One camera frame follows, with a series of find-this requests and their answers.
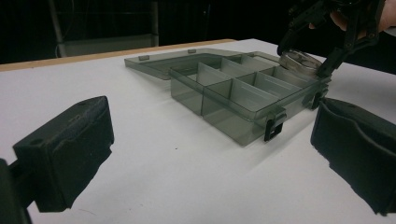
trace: dark background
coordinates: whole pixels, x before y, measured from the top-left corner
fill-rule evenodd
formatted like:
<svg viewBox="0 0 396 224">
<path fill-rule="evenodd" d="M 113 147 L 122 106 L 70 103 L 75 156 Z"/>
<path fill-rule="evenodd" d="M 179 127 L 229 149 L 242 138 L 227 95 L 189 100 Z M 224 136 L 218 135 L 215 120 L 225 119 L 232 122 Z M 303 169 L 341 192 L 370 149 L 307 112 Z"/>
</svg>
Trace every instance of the dark background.
<svg viewBox="0 0 396 224">
<path fill-rule="evenodd" d="M 150 32 L 150 1 L 55 0 L 64 41 L 142 35 Z M 160 46 L 231 38 L 278 44 L 287 31 L 284 1 L 160 1 Z M 55 58 L 56 36 L 46 0 L 0 1 L 0 63 Z M 331 21 L 303 30 L 296 49 L 326 57 L 341 46 L 344 33 Z M 381 33 L 374 47 L 346 59 L 396 74 L 396 37 Z"/>
</svg>

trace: plastic organizer box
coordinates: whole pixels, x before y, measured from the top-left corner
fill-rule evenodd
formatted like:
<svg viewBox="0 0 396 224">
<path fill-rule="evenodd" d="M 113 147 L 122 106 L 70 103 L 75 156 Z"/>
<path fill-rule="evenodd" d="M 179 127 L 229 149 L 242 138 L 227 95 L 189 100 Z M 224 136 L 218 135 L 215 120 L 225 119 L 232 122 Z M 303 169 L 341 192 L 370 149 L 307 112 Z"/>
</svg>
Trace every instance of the plastic organizer box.
<svg viewBox="0 0 396 224">
<path fill-rule="evenodd" d="M 269 141 L 284 121 L 315 109 L 330 81 L 292 72 L 258 51 L 189 49 L 125 59 L 125 65 L 171 79 L 175 100 L 241 146 L 261 136 Z"/>
</svg>

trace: white table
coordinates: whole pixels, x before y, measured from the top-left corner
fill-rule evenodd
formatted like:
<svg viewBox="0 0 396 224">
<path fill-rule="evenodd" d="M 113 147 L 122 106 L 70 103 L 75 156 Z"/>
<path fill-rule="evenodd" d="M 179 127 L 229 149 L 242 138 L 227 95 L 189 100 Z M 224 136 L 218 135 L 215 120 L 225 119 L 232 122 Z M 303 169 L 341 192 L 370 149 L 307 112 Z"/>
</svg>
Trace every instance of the white table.
<svg viewBox="0 0 396 224">
<path fill-rule="evenodd" d="M 275 45 L 255 39 L 196 48 L 276 55 Z M 125 67 L 124 58 L 144 54 L 0 73 L 0 157 L 8 164 L 15 143 L 69 106 L 99 95 L 110 104 L 113 153 L 72 209 L 41 214 L 31 204 L 34 223 L 396 223 L 395 214 L 375 215 L 311 146 L 317 111 L 286 121 L 267 144 L 240 147 L 173 100 L 170 81 Z M 328 97 L 396 123 L 394 75 L 344 63 Z"/>
</svg>

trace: robotic arm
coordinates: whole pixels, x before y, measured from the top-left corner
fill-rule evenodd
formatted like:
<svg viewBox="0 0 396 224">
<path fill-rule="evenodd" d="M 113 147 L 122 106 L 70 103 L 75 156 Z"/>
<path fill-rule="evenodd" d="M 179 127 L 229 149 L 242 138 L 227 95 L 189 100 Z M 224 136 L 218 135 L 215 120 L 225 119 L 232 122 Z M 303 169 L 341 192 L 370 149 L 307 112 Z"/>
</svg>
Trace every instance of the robotic arm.
<svg viewBox="0 0 396 224">
<path fill-rule="evenodd" d="M 385 0 L 299 0 L 289 10 L 293 19 L 277 48 L 277 54 L 282 55 L 290 50 L 299 37 L 298 33 L 309 24 L 319 27 L 326 22 L 326 14 L 340 11 L 348 19 L 344 46 L 335 48 L 317 71 L 318 77 L 329 77 L 349 54 L 377 43 L 384 3 Z M 359 38 L 362 30 L 366 30 L 365 36 Z"/>
</svg>

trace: table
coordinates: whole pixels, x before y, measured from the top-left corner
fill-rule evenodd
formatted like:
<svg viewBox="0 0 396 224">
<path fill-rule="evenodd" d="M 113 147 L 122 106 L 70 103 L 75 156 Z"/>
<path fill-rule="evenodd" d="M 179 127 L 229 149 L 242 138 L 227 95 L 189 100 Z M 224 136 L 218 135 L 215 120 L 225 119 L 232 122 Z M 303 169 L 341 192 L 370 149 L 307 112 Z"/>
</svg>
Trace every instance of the table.
<svg viewBox="0 0 396 224">
<path fill-rule="evenodd" d="M 191 48 L 276 55 L 260 40 L 220 40 L 0 65 L 0 157 L 8 163 L 15 143 L 69 106 L 109 101 L 113 153 L 70 210 L 41 214 L 31 204 L 34 223 L 396 223 L 395 214 L 374 214 L 311 146 L 317 111 L 286 121 L 268 143 L 240 147 L 173 100 L 169 81 L 123 61 Z M 328 97 L 396 123 L 395 86 L 394 75 L 344 63 Z"/>
</svg>

